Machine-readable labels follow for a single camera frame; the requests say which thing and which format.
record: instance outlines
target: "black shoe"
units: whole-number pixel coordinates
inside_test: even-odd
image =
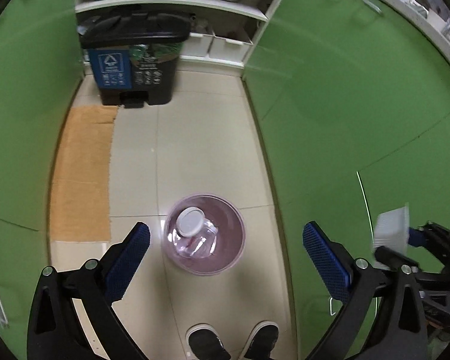
[[[255,326],[238,360],[268,360],[278,340],[278,325],[263,321]]]
[[[198,360],[230,360],[230,354],[210,325],[202,323],[191,327],[186,334],[186,340]]]

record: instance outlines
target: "storage box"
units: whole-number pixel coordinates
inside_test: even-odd
[[[209,57],[213,59],[224,59],[232,62],[242,62],[252,42],[247,33],[240,28],[233,36],[215,36],[211,43]]]
[[[183,43],[183,56],[207,56],[214,39],[214,30],[209,26],[206,33],[191,32],[190,38]]]

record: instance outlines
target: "metal screw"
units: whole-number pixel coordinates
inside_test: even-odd
[[[46,266],[43,271],[42,271],[42,275],[43,276],[50,276],[53,272],[53,268],[51,266]]]
[[[402,272],[406,275],[409,275],[412,273],[412,268],[410,268],[408,265],[402,265]]]
[[[95,269],[98,265],[96,259],[90,259],[85,263],[85,268],[87,269]]]
[[[355,261],[355,264],[360,269],[367,269],[368,268],[368,261],[366,259],[358,259]]]

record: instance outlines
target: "orange mat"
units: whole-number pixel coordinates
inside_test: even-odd
[[[50,239],[110,241],[108,175],[118,107],[70,109],[55,161]]]

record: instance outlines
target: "black trash bin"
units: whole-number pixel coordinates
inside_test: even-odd
[[[172,99],[190,19],[175,12],[122,12],[94,20],[80,37],[104,105],[143,107]]]

